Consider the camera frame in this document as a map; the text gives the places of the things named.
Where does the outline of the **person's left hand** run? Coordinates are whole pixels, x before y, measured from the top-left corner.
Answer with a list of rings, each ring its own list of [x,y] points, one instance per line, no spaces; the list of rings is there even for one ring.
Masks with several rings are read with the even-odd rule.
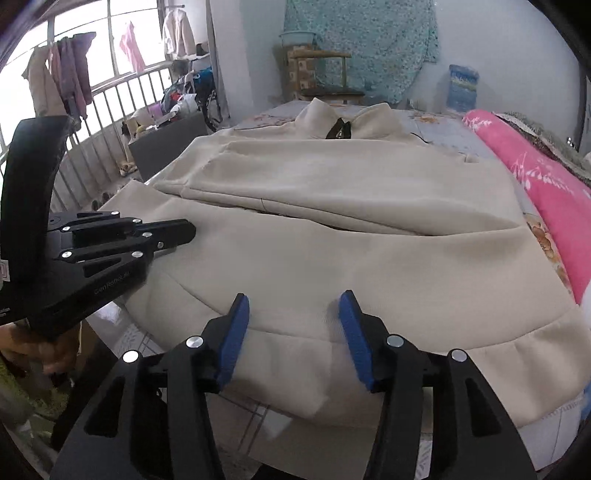
[[[84,366],[81,353],[81,327],[47,341],[16,323],[1,326],[1,360],[17,374],[41,366],[46,376],[79,372]]]

